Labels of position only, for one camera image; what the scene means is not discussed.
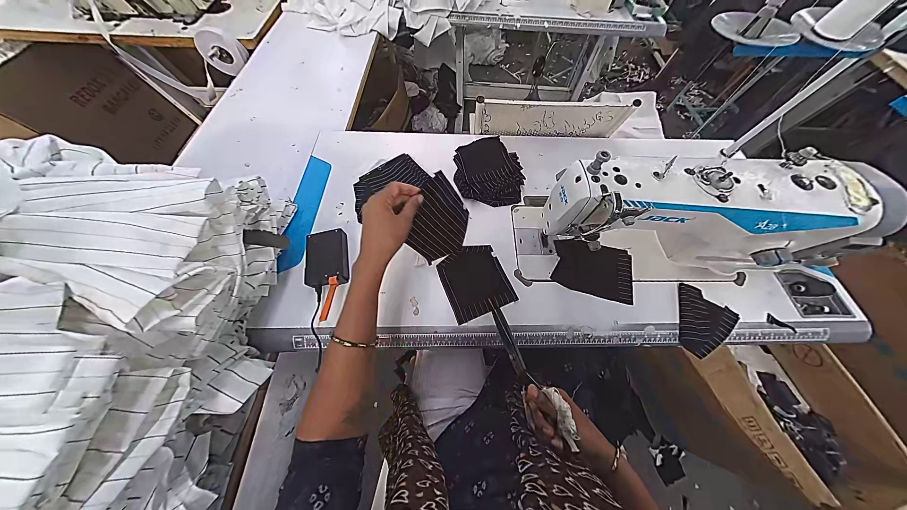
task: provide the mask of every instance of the white table top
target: white table top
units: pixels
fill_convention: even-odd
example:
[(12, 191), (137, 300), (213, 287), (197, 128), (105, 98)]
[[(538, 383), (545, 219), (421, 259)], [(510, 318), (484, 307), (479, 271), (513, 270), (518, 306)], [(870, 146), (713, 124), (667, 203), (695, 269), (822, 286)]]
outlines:
[(284, 13), (175, 164), (218, 179), (260, 175), (272, 198), (292, 199), (318, 133), (350, 123), (376, 41)]
[[(6, 0), (0, 2), (0, 38), (60, 43), (102, 42), (98, 26), (84, 18), (73, 19), (70, 0)], [(111, 35), (128, 44), (151, 46), (192, 46), (200, 28), (219, 28), (254, 47), (254, 41), (272, 15), (279, 0), (231, 0), (223, 13), (205, 14), (187, 25), (170, 19), (136, 17), (117, 25), (108, 23)]]
[[(427, 172), (443, 171), (453, 181), (454, 150), (478, 135), (380, 133), (380, 132), (322, 132), (313, 156), (331, 165), (330, 176), (315, 218), (313, 232), (341, 228), (348, 237), (350, 264), (359, 251), (361, 226), (356, 221), (353, 183), (360, 175), (374, 168), (379, 160), (389, 160), (401, 152), (410, 154)], [(674, 155), (681, 158), (702, 158), (713, 161), (726, 141), (689, 140), (631, 140), (591, 138), (502, 137), (504, 145), (517, 152), (526, 183), (524, 195), (547, 197), (554, 174), (571, 161), (588, 158), (606, 149), (615, 157), (643, 156), (664, 164)], [(516, 255), (510, 208), (492, 208), (476, 201), (465, 201), (470, 212), (469, 227), (464, 244), (491, 244), (505, 274), (511, 280), (520, 300), (503, 308), (514, 332), (585, 330), (596, 335), (622, 335), (627, 331), (657, 329), (676, 332), (678, 323), (677, 284), (666, 280), (638, 281), (634, 285), (637, 306), (627, 306), (598, 299), (566, 289), (553, 282), (523, 286), (512, 276)], [(646, 253), (634, 252), (634, 262), (646, 264)], [(490, 315), (458, 326), (450, 303), (444, 294), (435, 267), (425, 265), (414, 250), (405, 246), (388, 266), (378, 301), (378, 332), (386, 334), (411, 333), (424, 335), (440, 333), (494, 332)], [(305, 261), (278, 276), (281, 285), (263, 300), (252, 320), (251, 328), (268, 345), (276, 337), (291, 340), (292, 335), (305, 335), (308, 319), (316, 304), (315, 292), (303, 283)], [(860, 341), (868, 336), (868, 325), (859, 308), (846, 297), (856, 317), (827, 321), (802, 319), (794, 303), (784, 294), (773, 271), (748, 270), (746, 285), (730, 282), (702, 281), (696, 283), (706, 299), (728, 305), (741, 316), (738, 327), (765, 328), (766, 312), (794, 324), (798, 328), (832, 328), (831, 341)], [(346, 295), (347, 285), (340, 286), (328, 319), (322, 328), (336, 323)], [(418, 302), (414, 313), (412, 298)]]

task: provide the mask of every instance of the power cord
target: power cord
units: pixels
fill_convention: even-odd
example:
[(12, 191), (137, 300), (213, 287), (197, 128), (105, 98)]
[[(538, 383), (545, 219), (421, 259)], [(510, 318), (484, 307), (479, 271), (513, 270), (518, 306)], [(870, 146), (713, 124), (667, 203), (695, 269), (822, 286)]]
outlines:
[(309, 328), (312, 330), (312, 335), (315, 336), (315, 340), (318, 342), (318, 366), (315, 367), (315, 373), (317, 374), (321, 371), (321, 350), (324, 346), (321, 344), (321, 337), (315, 331), (315, 317), (318, 317), (318, 311), (321, 309), (321, 287), (315, 287), (315, 313), (312, 314), (312, 321), (309, 323)]

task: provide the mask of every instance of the gold bangle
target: gold bangle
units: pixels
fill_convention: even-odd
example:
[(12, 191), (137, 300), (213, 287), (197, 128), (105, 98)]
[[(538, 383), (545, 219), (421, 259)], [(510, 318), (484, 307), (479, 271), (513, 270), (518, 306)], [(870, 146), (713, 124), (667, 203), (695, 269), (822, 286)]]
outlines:
[(334, 340), (336, 343), (338, 343), (338, 344), (344, 346), (344, 347), (367, 348), (367, 347), (373, 347), (373, 346), (375, 345), (374, 343), (371, 343), (371, 344), (360, 344), (360, 343), (356, 343), (356, 342), (350, 342), (350, 341), (344, 340), (344, 339), (342, 339), (342, 338), (337, 338), (337, 337), (335, 337), (334, 335), (331, 335), (331, 339)]
[(618, 470), (618, 462), (620, 461), (620, 455), (627, 455), (627, 450), (624, 449), (621, 443), (618, 443), (618, 447), (614, 448), (614, 462), (611, 463), (611, 473)]

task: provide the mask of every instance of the white sewing machine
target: white sewing machine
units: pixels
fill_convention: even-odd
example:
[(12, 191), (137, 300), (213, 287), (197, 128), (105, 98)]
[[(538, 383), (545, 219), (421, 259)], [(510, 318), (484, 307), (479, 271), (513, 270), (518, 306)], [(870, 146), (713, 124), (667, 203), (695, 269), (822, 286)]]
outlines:
[(512, 209), (519, 278), (548, 280), (551, 241), (575, 238), (628, 250), (635, 281), (742, 285), (744, 271), (771, 270), (803, 315), (842, 315), (835, 290), (797, 269), (881, 246), (907, 222), (907, 191), (869, 165), (818, 158), (576, 161), (543, 206)]

